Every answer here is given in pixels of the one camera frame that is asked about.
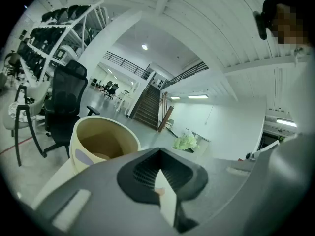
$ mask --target fluorescent light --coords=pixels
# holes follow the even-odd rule
[[[208,98],[206,95],[193,95],[193,96],[188,96],[189,99],[205,99]]]
[[[292,127],[296,127],[296,124],[292,121],[289,120],[281,120],[281,119],[277,119],[277,123],[281,123],[281,124],[285,124],[285,125],[289,125]]]

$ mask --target storage rack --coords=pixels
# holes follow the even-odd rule
[[[110,23],[107,9],[105,7],[101,7],[101,4],[103,3],[104,3],[104,0],[99,1],[96,4],[89,4],[88,6],[90,7],[84,13],[82,13],[81,16],[79,16],[76,20],[68,22],[71,24],[48,25],[47,23],[40,23],[39,26],[33,27],[31,29],[32,31],[34,28],[50,28],[50,27],[64,27],[65,28],[64,32],[62,33],[60,38],[56,41],[54,47],[51,49],[51,51],[48,54],[38,49],[37,47],[33,46],[30,43],[27,44],[29,47],[31,47],[34,51],[36,51],[42,57],[46,58],[45,64],[43,66],[43,69],[41,71],[41,74],[38,80],[39,82],[43,81],[45,75],[48,75],[50,77],[52,76],[53,73],[51,71],[53,70],[53,67],[50,66],[52,61],[59,65],[63,65],[63,66],[66,65],[65,63],[61,62],[59,59],[54,57],[54,54],[58,53],[58,48],[62,44],[79,47],[82,49],[82,52],[84,52],[84,49],[87,47],[87,44],[84,41],[85,29],[91,28],[93,29],[94,32],[97,32],[98,34],[102,29],[104,29],[107,26],[108,23]],[[81,21],[83,21],[83,23],[82,23],[82,33],[79,33],[81,35],[80,36],[74,30],[74,27]],[[37,82],[36,82],[37,78],[29,71],[29,68],[26,66],[22,58],[21,58],[21,65],[22,65],[22,69],[25,72],[25,77],[30,83],[30,86],[31,87],[37,86]]]

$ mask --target white ceiling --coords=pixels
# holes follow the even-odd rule
[[[97,0],[59,1],[71,5]],[[267,110],[288,113],[283,97],[299,75],[301,66],[296,67],[294,60],[287,61],[292,47],[277,44],[270,32],[267,32],[267,40],[259,38],[252,13],[261,12],[265,0],[104,1],[110,16],[139,6],[156,16],[146,18],[147,22],[155,22],[154,27],[140,21],[122,36],[121,43],[133,48],[131,43],[139,46],[146,42],[149,48],[181,68],[194,63],[195,52],[210,69],[221,74],[219,80],[209,81],[207,89],[214,90],[213,97],[228,96],[235,100],[266,97]],[[205,90],[205,87],[200,86],[198,90]]]
[[[194,52],[179,40],[143,20],[127,30],[117,42],[133,50],[137,48],[142,53],[152,56],[151,59],[156,57],[157,60],[152,60],[155,63],[159,64],[159,59],[165,59],[170,64],[177,65],[179,70],[175,72],[175,75],[182,73],[182,69],[188,63],[199,59]],[[142,44],[148,46],[147,51],[141,48]]]

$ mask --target handrail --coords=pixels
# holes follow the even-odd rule
[[[138,75],[139,77],[147,80],[147,78],[149,77],[150,73],[144,69],[142,69],[141,67],[135,65],[134,63],[114,54],[111,52],[106,52],[106,54],[104,55],[104,58],[112,61],[113,63],[129,70],[130,72]]]
[[[158,127],[158,132],[161,132],[163,128],[165,127],[169,117],[171,116],[171,113],[174,109],[174,107],[169,107],[168,108],[168,103],[167,103],[167,92],[163,93],[162,99],[160,101],[160,106],[162,105],[162,122],[160,126]]]
[[[186,70],[185,72],[181,73],[180,75],[176,76],[174,79],[167,81],[164,83],[164,86],[162,89],[165,89],[183,79],[186,79],[192,75],[195,75],[198,72],[204,71],[209,69],[209,67],[207,67],[207,65],[205,64],[205,62],[200,62],[199,64],[193,66],[192,68]]]

